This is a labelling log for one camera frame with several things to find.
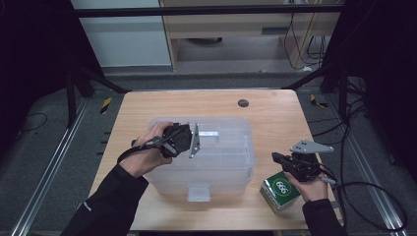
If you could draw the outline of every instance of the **green box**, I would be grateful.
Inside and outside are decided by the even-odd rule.
[[[275,214],[294,204],[300,197],[300,192],[288,182],[283,171],[264,180],[260,192]]]

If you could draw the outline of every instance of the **black sleeve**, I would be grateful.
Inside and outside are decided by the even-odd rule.
[[[346,236],[337,220],[329,199],[307,202],[303,205],[304,217],[312,236]]]
[[[61,235],[126,236],[148,184],[144,177],[135,178],[117,164],[80,206]]]

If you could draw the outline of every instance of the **cabinet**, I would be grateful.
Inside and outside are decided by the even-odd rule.
[[[159,7],[157,0],[72,0],[75,9]],[[80,19],[100,66],[171,66],[161,16]]]
[[[282,5],[284,0],[159,0],[161,7]],[[315,0],[311,4],[334,3]],[[286,35],[285,47],[291,64],[301,62],[300,54],[314,35],[331,35],[339,13],[236,14],[163,17],[173,68],[181,38],[262,36],[267,29]]]

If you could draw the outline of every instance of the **floor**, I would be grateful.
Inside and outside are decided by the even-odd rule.
[[[319,42],[313,43],[311,52],[315,52],[319,45]],[[306,68],[300,67],[302,69],[292,68],[278,38],[274,36],[224,38],[220,43],[185,39],[181,42],[178,59],[178,68],[174,71],[146,68],[130,72],[129,75],[109,74],[108,80],[134,90],[278,89],[303,78],[310,70],[316,70],[318,67],[311,65]],[[308,55],[305,55],[305,59],[312,63],[318,61],[309,59]],[[334,108],[337,104],[337,100],[334,99],[336,95],[320,94],[317,90],[320,82],[318,78],[297,90],[312,134],[318,134],[338,123]],[[23,225],[29,235],[58,235],[77,205],[89,195],[89,186],[105,151],[105,144],[123,98],[122,94],[115,94],[100,84],[93,86],[96,89],[93,98],[85,99],[78,96],[78,107],[86,109],[80,109],[84,118],[74,134],[67,134],[68,130],[65,129],[67,114],[65,109],[62,109],[66,106],[65,91],[52,93],[33,106],[30,112],[33,115],[28,116],[25,131],[11,148],[9,161],[0,167],[0,235],[9,235],[15,225]],[[312,104],[313,93],[317,96],[317,101],[325,103],[328,108]],[[103,101],[109,96],[112,98],[111,104],[105,114],[100,114]],[[349,101],[353,103],[357,98],[356,95],[349,96]],[[376,178],[391,192],[401,196],[410,223],[407,231],[391,234],[370,226],[355,216],[349,208],[350,235],[417,235],[417,209],[413,204],[417,198],[415,182],[404,169],[389,164],[387,150],[366,118],[365,111],[352,117],[351,123],[352,131],[349,140],[346,141],[346,153],[321,155],[323,162],[339,175],[340,156],[345,156],[344,170],[348,172],[346,181],[367,181]],[[339,141],[342,134],[342,129],[335,129],[317,136],[315,141],[321,144]],[[60,147],[63,137],[69,137],[68,147]],[[334,147],[337,150],[341,148],[340,144],[335,144]],[[62,158],[58,158],[57,149],[62,153]],[[42,176],[45,170],[51,169],[51,159],[55,157],[58,159],[55,163],[58,164],[49,173],[51,179],[45,182],[47,188],[43,192],[37,191],[38,183],[44,180]],[[384,225],[386,219],[381,217],[381,207],[378,204],[372,206],[372,203],[378,201],[378,193],[373,194],[367,188],[352,189],[350,192],[351,200],[357,202],[359,208],[373,219],[379,218],[379,223]],[[32,197],[37,199],[38,203],[33,203],[30,200]],[[32,214],[25,214],[25,209],[31,209]],[[23,220],[24,223],[17,224],[19,220]],[[280,233],[301,235],[300,231]]]

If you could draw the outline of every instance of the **clear plastic container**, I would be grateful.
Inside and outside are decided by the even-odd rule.
[[[188,196],[189,202],[209,202],[212,195],[240,195],[253,176],[254,150],[250,122],[241,117],[160,117],[156,121],[190,124],[199,129],[200,150],[173,158],[145,177],[162,195]]]

